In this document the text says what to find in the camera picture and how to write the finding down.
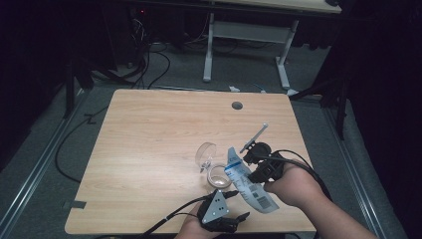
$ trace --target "cable on floor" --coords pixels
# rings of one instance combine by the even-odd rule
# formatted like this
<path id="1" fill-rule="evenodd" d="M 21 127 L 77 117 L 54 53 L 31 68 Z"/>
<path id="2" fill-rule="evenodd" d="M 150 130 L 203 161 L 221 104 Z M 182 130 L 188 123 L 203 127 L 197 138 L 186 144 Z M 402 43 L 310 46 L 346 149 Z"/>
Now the cable on floor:
<path id="1" fill-rule="evenodd" d="M 131 89 L 136 88 L 136 85 L 137 85 L 137 88 L 139 89 L 140 84 L 142 84 L 142 88 L 143 88 L 143 89 L 145 88 L 145 85 L 143 84 L 143 76 L 146 74 L 146 72 L 147 72 L 147 71 L 148 71 L 148 69 L 149 69 L 150 48 L 151 48 L 151 46 L 150 46 L 150 45 L 148 45 L 148 49 L 147 49 L 147 51 L 146 51 L 146 66 L 145 66 L 145 68 L 143 69 L 143 71 L 142 71 L 142 73 L 140 74 L 140 76 L 136 79 L 136 81 L 134 81 L 133 85 L 131 86 Z"/>
<path id="2" fill-rule="evenodd" d="M 170 69 L 170 59 L 168 59 L 168 57 L 167 56 L 165 56 L 164 54 L 162 54 L 162 53 L 159 53 L 159 52 L 155 52 L 155 54 L 158 54 L 158 55 L 161 55 L 162 57 L 164 57 L 166 60 L 167 60 L 167 68 L 165 69 L 165 71 L 161 74 L 161 75 L 159 75 L 157 78 L 155 78 L 150 84 L 149 84 L 149 86 L 148 86 L 148 90 L 152 87 L 152 85 L 155 83 L 155 82 L 157 82 L 162 76 L 164 76 L 167 72 L 168 72 L 168 70 Z"/>
<path id="3" fill-rule="evenodd" d="M 72 133 L 74 133 L 80 126 L 82 126 L 84 123 L 89 122 L 93 117 L 97 116 L 98 114 L 100 114 L 101 112 L 105 111 L 108 108 L 108 106 L 102 108 L 101 110 L 99 110 L 98 112 L 96 112 L 95 114 L 90 115 L 87 119 L 84 119 L 83 121 L 81 121 L 80 123 L 78 123 L 78 125 L 76 125 L 70 132 L 68 132 L 68 134 L 63 138 L 62 142 L 59 144 L 57 150 L 56 150 L 56 154 L 55 154 L 55 165 L 56 165 L 56 169 L 59 171 L 60 174 L 62 174 L 63 176 L 65 176 L 66 178 L 68 178 L 69 180 L 76 182 L 76 183 L 81 183 L 81 181 L 79 179 L 76 179 L 68 174 L 66 174 L 61 168 L 60 168 L 60 164 L 59 164 L 59 153 L 62 149 L 62 146 L 65 144 L 66 140 L 72 135 Z"/>

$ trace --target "transparent cup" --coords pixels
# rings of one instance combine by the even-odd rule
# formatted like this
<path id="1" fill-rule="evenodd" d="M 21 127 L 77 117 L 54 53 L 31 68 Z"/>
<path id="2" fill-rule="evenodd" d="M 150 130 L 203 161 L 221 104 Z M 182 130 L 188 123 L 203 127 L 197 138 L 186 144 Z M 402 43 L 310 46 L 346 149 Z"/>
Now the transparent cup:
<path id="1" fill-rule="evenodd" d="M 196 151 L 195 162 L 200 167 L 200 172 L 207 170 L 208 183 L 217 189 L 224 189 L 230 186 L 232 182 L 224 172 L 224 163 L 212 163 L 215 157 L 217 146 L 212 142 L 204 142 Z"/>

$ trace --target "gray carpet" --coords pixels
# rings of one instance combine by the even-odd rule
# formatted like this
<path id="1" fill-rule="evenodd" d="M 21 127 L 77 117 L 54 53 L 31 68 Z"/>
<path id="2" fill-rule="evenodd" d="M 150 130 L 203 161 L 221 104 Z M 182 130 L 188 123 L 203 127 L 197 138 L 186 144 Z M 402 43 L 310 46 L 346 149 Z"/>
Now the gray carpet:
<path id="1" fill-rule="evenodd" d="M 154 48 L 158 50 L 163 46 L 157 45 Z M 216 49 L 231 50 L 230 46 L 216 46 Z M 268 93 L 282 94 L 285 91 L 281 89 L 274 60 L 278 56 L 279 49 L 281 48 L 278 45 L 259 50 L 238 47 L 230 54 L 216 53 L 213 80 L 211 83 L 205 84 L 202 82 L 204 50 L 186 49 L 186 51 L 180 52 L 168 47 L 162 53 L 170 59 L 170 69 L 162 79 L 156 82 L 154 87 L 228 92 L 229 86 L 234 86 L 241 92 L 259 92 L 261 89 L 255 86 L 258 85 Z M 310 51 L 306 47 L 291 49 L 286 69 L 293 89 L 303 90 L 312 84 L 327 51 Z M 148 72 L 144 77 L 146 85 L 158 77 L 167 66 L 165 58 L 158 54 L 151 53 L 150 61 Z M 124 71 L 125 69 L 121 68 L 119 73 L 123 74 Z M 96 81 L 96 86 L 89 92 L 88 97 L 76 112 L 68 131 L 85 120 L 87 118 L 85 114 L 94 114 L 106 107 L 112 93 L 118 88 L 123 88 L 123 86 Z M 327 184 L 334 202 L 360 223 L 366 225 L 364 214 L 347 176 L 337 138 L 332 133 L 331 125 L 326 117 L 326 110 L 319 107 L 317 100 L 318 97 L 309 97 L 292 102 L 309 155 L 316 171 Z M 50 107 L 33 125 L 31 134 L 12 161 L 1 172 L 1 215 L 7 212 L 55 129 L 59 126 L 64 109 L 65 94 L 64 91 L 60 91 Z M 106 111 L 94 117 L 95 124 L 81 125 L 63 144 L 59 160 L 61 168 L 67 174 L 75 178 L 82 178 L 105 114 Z M 350 106 L 347 108 L 344 136 L 343 143 L 373 202 L 385 238 L 406 238 L 370 163 Z M 94 238 L 89 235 L 67 235 L 64 230 L 69 214 L 69 209 L 64 208 L 64 204 L 74 199 L 77 190 L 78 185 L 63 177 L 52 161 L 13 227 L 9 238 Z M 314 236 L 313 233 L 298 234 L 304 239 Z"/>

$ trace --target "black cable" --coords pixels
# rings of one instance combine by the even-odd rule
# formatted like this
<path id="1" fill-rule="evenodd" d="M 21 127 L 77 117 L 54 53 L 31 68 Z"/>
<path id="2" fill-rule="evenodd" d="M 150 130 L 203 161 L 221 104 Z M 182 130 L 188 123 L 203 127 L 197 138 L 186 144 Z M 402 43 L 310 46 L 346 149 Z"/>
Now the black cable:
<path id="1" fill-rule="evenodd" d="M 323 194 L 330 201 L 332 201 L 331 195 L 329 194 L 328 188 L 326 187 L 325 183 L 322 181 L 322 179 L 319 177 L 319 175 L 314 171 L 314 169 L 311 168 L 310 166 L 306 166 L 306 165 L 303 165 L 302 163 L 297 162 L 295 160 L 286 159 L 286 158 L 283 158 L 283 157 L 260 156 L 260 155 L 254 155 L 254 156 L 256 156 L 258 158 L 262 158 L 262 159 L 267 159 L 267 160 L 278 160 L 278 161 L 288 162 L 288 163 L 291 163 L 291 164 L 294 164 L 294 165 L 300 167 L 301 169 L 305 170 L 307 173 L 309 173 L 314 178 L 314 180 L 319 184 L 320 188 L 322 189 Z"/>
<path id="2" fill-rule="evenodd" d="M 232 53 L 232 52 L 234 52 L 237 48 L 238 48 L 238 46 L 239 46 L 239 41 L 238 40 L 236 40 L 236 39 L 234 39 L 234 44 L 235 44 L 235 46 L 232 48 L 232 49 L 230 49 L 230 50 L 228 50 L 228 51 L 219 51 L 219 50 L 217 50 L 215 47 L 217 47 L 216 46 L 216 44 L 215 44 L 215 47 L 213 46 L 213 51 L 214 52 L 216 52 L 216 53 L 220 53 L 220 54 L 230 54 L 230 53 Z"/>
<path id="3" fill-rule="evenodd" d="M 189 43 L 184 43 L 184 46 L 193 50 L 201 50 L 201 49 L 205 49 L 207 47 L 207 43 L 202 43 L 204 40 L 207 40 L 206 38 L 198 40 L 196 42 L 189 42 Z M 200 47 L 192 47 L 190 45 L 200 45 Z"/>
<path id="4" fill-rule="evenodd" d="M 280 149 L 280 150 L 277 150 L 277 151 L 275 151 L 275 152 L 289 152 L 289 153 L 292 153 L 292 154 L 294 154 L 294 155 L 296 155 L 296 156 L 298 156 L 304 163 L 306 163 L 307 164 L 307 166 L 308 167 L 310 167 L 310 168 L 312 168 L 311 166 L 310 166 L 310 164 L 300 155 L 300 154 L 298 154 L 297 152 L 295 152 L 295 151 L 291 151 L 291 150 L 288 150 L 288 149 Z"/>
<path id="5" fill-rule="evenodd" d="M 190 41 L 189 41 L 189 42 L 184 42 L 184 43 L 183 43 L 183 45 L 185 45 L 185 46 L 186 46 L 186 47 L 188 47 L 188 48 L 195 49 L 195 48 L 190 47 L 190 46 L 189 46 L 189 44 L 194 44 L 194 43 L 202 42 L 203 40 L 207 40 L 207 39 L 208 39 L 208 36 L 206 36 L 206 37 L 203 37 L 203 36 L 204 36 L 204 33 L 205 33 L 205 32 L 206 32 L 206 30 L 207 30 L 208 21 L 209 21 L 209 19 L 210 19 L 210 14 L 211 14 L 211 13 L 208 13 L 208 14 L 207 14 L 206 19 L 205 19 L 205 23 L 204 23 L 204 27 L 202 28 L 202 31 L 201 31 L 201 33 L 199 34 L 199 36 L 198 36 L 198 37 L 196 37 L 196 38 L 192 38 L 192 37 L 190 37 L 190 36 L 189 36 L 189 34 L 188 34 L 188 36 L 189 36 L 189 38 L 190 38 Z"/>
<path id="6" fill-rule="evenodd" d="M 197 215 L 193 215 L 192 213 L 187 213 L 187 212 L 179 212 L 179 213 L 176 213 L 174 215 L 175 216 L 178 216 L 178 215 L 189 215 L 189 216 L 193 216 L 193 217 L 198 217 Z"/>
<path id="7" fill-rule="evenodd" d="M 144 85 L 143 85 L 143 76 L 146 74 L 146 72 L 148 71 L 148 69 L 149 69 L 149 60 L 150 60 L 150 57 L 149 57 L 149 55 L 150 55 L 150 49 L 151 49 L 151 47 L 148 45 L 148 50 L 147 50 L 147 52 L 146 52 L 146 66 L 145 66 L 145 68 L 143 69 L 143 71 L 142 71 L 142 73 L 140 74 L 140 76 L 137 78 L 137 80 L 136 81 L 134 81 L 134 83 L 133 83 L 133 85 L 131 86 L 131 89 L 133 89 L 133 88 L 135 88 L 136 87 L 136 85 L 138 85 L 138 89 L 139 89 L 139 85 L 140 85 L 140 83 L 142 83 L 142 88 L 144 89 Z"/>
<path id="8" fill-rule="evenodd" d="M 152 232 L 154 232 L 156 229 L 158 229 L 160 226 L 162 226 L 164 223 L 166 223 L 168 220 L 170 220 L 171 218 L 173 218 L 175 215 L 177 215 L 177 213 L 180 210 L 183 210 L 185 207 L 195 203 L 195 202 L 199 202 L 199 201 L 203 201 L 205 199 L 207 199 L 208 196 L 202 196 L 202 197 L 198 197 L 196 199 L 193 199 L 192 201 L 184 204 L 183 206 L 177 208 L 175 211 L 173 211 L 172 213 L 168 214 L 165 218 L 163 218 L 161 221 L 157 222 L 154 226 L 152 226 L 151 228 L 149 228 L 147 231 L 145 231 L 140 237 L 140 238 L 146 238 L 147 236 L 149 236 Z"/>
<path id="9" fill-rule="evenodd" d="M 58 146 L 58 148 L 57 148 L 57 150 L 56 150 L 56 155 L 55 155 L 55 165 L 56 165 L 56 168 L 57 168 L 57 170 L 59 171 L 59 173 L 60 174 L 62 174 L 63 176 L 65 176 L 65 177 L 67 177 L 68 179 L 70 179 L 71 181 L 74 181 L 74 182 L 76 182 L 76 183 L 81 183 L 81 181 L 80 180 L 78 180 L 78 179 L 76 179 L 76 178 L 74 178 L 74 177 L 71 177 L 71 176 L 69 176 L 69 175 L 67 175 L 61 168 L 60 168 L 60 165 L 59 165 L 59 153 L 60 153 L 60 150 L 62 149 L 62 146 L 63 146 L 63 144 L 66 142 L 66 140 L 69 138 L 69 136 L 71 136 L 71 134 L 75 131 L 75 130 L 77 130 L 81 125 L 83 125 L 84 123 L 86 123 L 87 121 L 89 121 L 90 119 L 92 119 L 93 117 L 95 117 L 96 115 L 98 115 L 98 114 L 100 114 L 101 112 L 103 112 L 104 110 L 106 110 L 108 108 L 108 106 L 107 107 L 104 107 L 104 108 L 102 108 L 100 111 L 98 111 L 98 112 L 96 112 L 95 114 L 93 114 L 93 115 L 91 115 L 91 116 L 89 116 L 87 119 L 84 119 L 83 121 L 81 121 L 78 125 L 76 125 L 70 132 L 68 132 L 68 134 L 63 138 L 63 140 L 62 140 L 62 142 L 59 144 L 59 146 Z"/>
<path id="10" fill-rule="evenodd" d="M 135 19 L 135 18 L 134 19 L 131 19 L 131 20 L 132 21 L 135 20 L 136 22 L 138 22 L 140 24 L 139 27 L 142 27 L 142 33 L 141 34 L 143 36 L 144 29 L 143 29 L 142 24 L 137 19 Z M 138 58 L 139 54 L 142 53 L 142 42 L 143 42 L 143 40 L 141 39 L 140 43 L 137 43 L 137 41 L 135 39 L 135 36 L 133 36 L 133 35 L 131 35 L 131 36 L 133 37 L 133 40 L 134 40 L 134 55 L 135 55 L 134 59 L 136 60 Z M 123 76 L 119 76 L 119 77 L 122 78 L 122 79 L 127 80 L 128 78 L 134 77 L 137 74 L 143 72 L 143 68 L 144 67 L 145 67 L 145 63 L 143 61 L 143 58 L 141 57 L 139 59 L 139 61 L 138 61 L 138 64 L 137 64 L 137 67 L 136 67 L 135 70 L 133 70 L 133 71 L 127 73 L 127 74 L 124 74 Z M 98 80 L 101 80 L 101 81 L 109 81 L 109 80 L 112 80 L 112 78 L 110 78 L 110 77 L 99 76 L 98 74 L 96 74 L 94 72 L 91 72 L 91 77 L 93 77 L 95 79 L 98 79 Z"/>
<path id="11" fill-rule="evenodd" d="M 250 44 L 246 44 L 243 41 L 241 41 L 239 43 L 239 46 L 241 46 L 241 47 L 248 47 L 248 48 L 253 48 L 253 49 L 263 49 L 263 48 L 272 47 L 274 45 L 276 45 L 276 43 L 266 42 L 266 43 L 263 43 L 262 46 L 253 46 L 253 45 L 250 45 Z"/>
<path id="12" fill-rule="evenodd" d="M 164 57 L 166 60 L 167 60 L 167 68 L 165 69 L 165 71 L 161 74 L 161 75 L 159 75 L 157 78 L 155 78 L 150 84 L 149 84 L 149 86 L 148 86 L 148 90 L 152 87 L 152 85 L 156 82 L 156 81 L 158 81 L 162 76 L 164 76 L 167 72 L 168 72 L 168 69 L 170 69 L 170 59 L 168 59 L 168 57 L 167 56 L 165 56 L 164 54 L 162 54 L 162 53 L 159 53 L 159 52 L 156 52 L 155 54 L 158 54 L 158 55 L 161 55 L 162 57 Z"/>

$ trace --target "human hand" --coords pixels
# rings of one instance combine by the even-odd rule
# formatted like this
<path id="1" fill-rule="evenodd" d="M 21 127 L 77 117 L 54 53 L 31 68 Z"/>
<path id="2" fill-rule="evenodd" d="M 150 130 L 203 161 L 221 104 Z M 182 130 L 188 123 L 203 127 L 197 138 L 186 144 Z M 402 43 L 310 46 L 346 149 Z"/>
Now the human hand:
<path id="1" fill-rule="evenodd" d="M 197 203 L 189 214 L 197 215 L 201 204 L 202 202 Z M 180 232 L 177 234 L 175 239 L 211 239 L 221 234 L 221 232 L 210 232 L 202 228 L 198 218 L 191 215 L 186 216 L 183 225 L 180 228 Z"/>
<path id="2" fill-rule="evenodd" d="M 285 163 L 283 177 L 277 181 L 266 182 L 264 189 L 276 194 L 288 205 L 302 208 L 308 200 L 324 196 L 319 184 L 302 168 Z"/>

